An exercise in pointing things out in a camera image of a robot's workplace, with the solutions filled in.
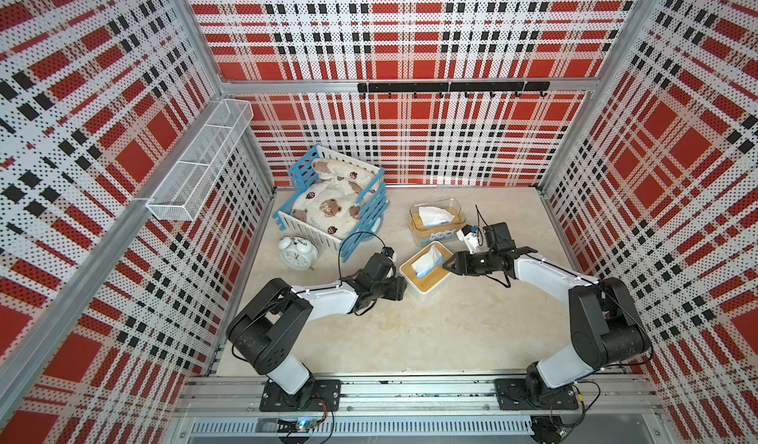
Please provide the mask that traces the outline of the white bamboo-lid tissue box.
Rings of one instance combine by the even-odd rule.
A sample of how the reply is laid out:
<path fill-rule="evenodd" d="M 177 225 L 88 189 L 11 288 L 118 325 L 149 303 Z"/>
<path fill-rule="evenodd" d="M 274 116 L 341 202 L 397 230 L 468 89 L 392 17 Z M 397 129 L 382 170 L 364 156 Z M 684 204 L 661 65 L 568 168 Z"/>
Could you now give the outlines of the white bamboo-lid tissue box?
<path fill-rule="evenodd" d="M 452 275 L 443 267 L 452 252 L 440 242 L 432 242 L 400 266 L 408 291 L 418 301 L 426 301 Z"/>

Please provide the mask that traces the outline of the bamboo lid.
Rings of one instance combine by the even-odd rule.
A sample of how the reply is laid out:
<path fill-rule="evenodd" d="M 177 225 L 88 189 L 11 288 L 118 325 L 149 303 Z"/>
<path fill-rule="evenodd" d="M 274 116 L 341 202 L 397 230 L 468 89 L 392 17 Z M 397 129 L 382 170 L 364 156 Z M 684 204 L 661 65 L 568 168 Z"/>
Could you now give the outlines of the bamboo lid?
<path fill-rule="evenodd" d="M 452 231 L 455 233 L 460 230 L 466 224 L 466 217 L 464 214 L 458 214 L 453 217 L 453 220 L 448 223 L 443 223 L 437 226 L 426 227 L 422 224 L 422 219 L 418 213 L 411 215 L 411 231 L 419 238 L 430 238 L 434 235 L 444 234 Z"/>

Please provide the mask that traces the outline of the clear plastic tissue box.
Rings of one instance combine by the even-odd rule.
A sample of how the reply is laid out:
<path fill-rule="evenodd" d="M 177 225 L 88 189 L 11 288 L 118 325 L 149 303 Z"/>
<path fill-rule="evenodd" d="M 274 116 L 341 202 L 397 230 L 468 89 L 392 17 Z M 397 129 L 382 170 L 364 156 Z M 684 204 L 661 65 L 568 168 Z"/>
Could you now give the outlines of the clear plastic tissue box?
<path fill-rule="evenodd" d="M 409 214 L 412 239 L 419 246 L 455 239 L 466 224 L 462 207 L 454 198 L 413 205 Z"/>

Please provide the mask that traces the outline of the blue tissue pack front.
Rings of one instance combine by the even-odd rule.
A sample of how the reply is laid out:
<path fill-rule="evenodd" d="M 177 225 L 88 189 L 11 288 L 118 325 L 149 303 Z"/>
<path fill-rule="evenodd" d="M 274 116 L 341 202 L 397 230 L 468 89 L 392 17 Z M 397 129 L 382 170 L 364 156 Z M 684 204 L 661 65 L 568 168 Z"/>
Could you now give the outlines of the blue tissue pack front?
<path fill-rule="evenodd" d="M 421 206 L 418 209 L 418 218 L 424 228 L 430 228 L 450 224 L 455 220 L 456 215 L 445 208 Z"/>

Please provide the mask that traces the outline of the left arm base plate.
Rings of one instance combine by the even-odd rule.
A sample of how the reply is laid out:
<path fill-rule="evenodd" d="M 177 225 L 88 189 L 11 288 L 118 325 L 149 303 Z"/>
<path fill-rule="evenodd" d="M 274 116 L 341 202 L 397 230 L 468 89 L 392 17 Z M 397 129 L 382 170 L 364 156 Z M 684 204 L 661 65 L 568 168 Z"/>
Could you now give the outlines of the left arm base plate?
<path fill-rule="evenodd" d="M 274 381 L 266 381 L 260 412 L 336 412 L 341 402 L 341 385 L 336 379 L 309 379 L 304 387 L 290 395 Z"/>

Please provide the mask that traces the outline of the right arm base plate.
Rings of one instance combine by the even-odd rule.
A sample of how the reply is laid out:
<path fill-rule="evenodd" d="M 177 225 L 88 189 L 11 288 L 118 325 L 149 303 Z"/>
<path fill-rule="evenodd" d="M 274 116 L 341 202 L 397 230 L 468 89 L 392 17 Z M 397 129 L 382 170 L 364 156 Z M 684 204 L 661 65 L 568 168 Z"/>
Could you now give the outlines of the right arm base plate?
<path fill-rule="evenodd" d="M 551 389 L 533 377 L 495 380 L 500 410 L 578 410 L 578 394 L 570 385 Z"/>

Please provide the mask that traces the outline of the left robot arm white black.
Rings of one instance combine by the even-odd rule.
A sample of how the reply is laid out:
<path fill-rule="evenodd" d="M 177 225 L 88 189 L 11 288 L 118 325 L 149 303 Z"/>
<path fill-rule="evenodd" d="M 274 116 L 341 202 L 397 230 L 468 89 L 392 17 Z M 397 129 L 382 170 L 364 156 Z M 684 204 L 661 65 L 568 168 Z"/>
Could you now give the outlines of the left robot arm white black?
<path fill-rule="evenodd" d="M 300 394 L 313 383 L 310 370 L 292 354 L 304 327 L 332 316 L 362 316 L 380 300 L 403 300 L 406 280 L 395 258 L 385 246 L 363 268 L 330 284 L 305 287 L 270 280 L 227 327 L 233 354 L 288 396 Z"/>

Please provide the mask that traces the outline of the blue tissue pack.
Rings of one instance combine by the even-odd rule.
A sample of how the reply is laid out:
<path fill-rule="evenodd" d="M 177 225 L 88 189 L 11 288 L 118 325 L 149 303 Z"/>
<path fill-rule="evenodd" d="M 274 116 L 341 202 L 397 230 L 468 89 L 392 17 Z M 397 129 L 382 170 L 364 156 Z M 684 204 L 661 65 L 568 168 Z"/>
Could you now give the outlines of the blue tissue pack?
<path fill-rule="evenodd" d="M 433 272 L 440 264 L 444 263 L 445 257 L 437 246 L 430 245 L 425 254 L 422 254 L 412 263 L 417 278 L 424 278 Z"/>
<path fill-rule="evenodd" d="M 418 218 L 424 228 L 430 228 L 450 224 L 455 220 L 456 215 L 445 208 L 421 206 L 418 209 Z"/>

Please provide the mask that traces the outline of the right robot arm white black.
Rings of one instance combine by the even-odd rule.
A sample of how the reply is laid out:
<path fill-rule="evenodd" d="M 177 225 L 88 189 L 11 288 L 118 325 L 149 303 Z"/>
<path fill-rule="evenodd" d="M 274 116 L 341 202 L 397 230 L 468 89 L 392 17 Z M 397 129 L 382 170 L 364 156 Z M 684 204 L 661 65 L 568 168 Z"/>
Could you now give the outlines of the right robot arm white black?
<path fill-rule="evenodd" d="M 517 246 L 507 224 L 483 228 L 486 248 L 456 252 L 442 267 L 457 276 L 506 279 L 537 287 L 568 308 L 570 345 L 527 368 L 529 394 L 563 390 L 610 365 L 653 351 L 626 284 L 599 279 L 550 262 L 534 248 Z"/>

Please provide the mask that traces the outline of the white plastic box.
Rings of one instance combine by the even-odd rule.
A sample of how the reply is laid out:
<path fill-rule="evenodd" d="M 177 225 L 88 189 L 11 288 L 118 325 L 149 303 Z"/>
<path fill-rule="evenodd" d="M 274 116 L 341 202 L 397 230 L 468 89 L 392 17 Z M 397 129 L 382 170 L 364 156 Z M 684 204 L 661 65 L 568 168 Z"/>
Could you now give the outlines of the white plastic box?
<path fill-rule="evenodd" d="M 428 301 L 453 276 L 451 272 L 442 268 L 436 268 L 424 277 L 416 276 L 413 269 L 409 272 L 402 270 L 401 274 L 406 280 L 407 292 L 420 302 Z"/>

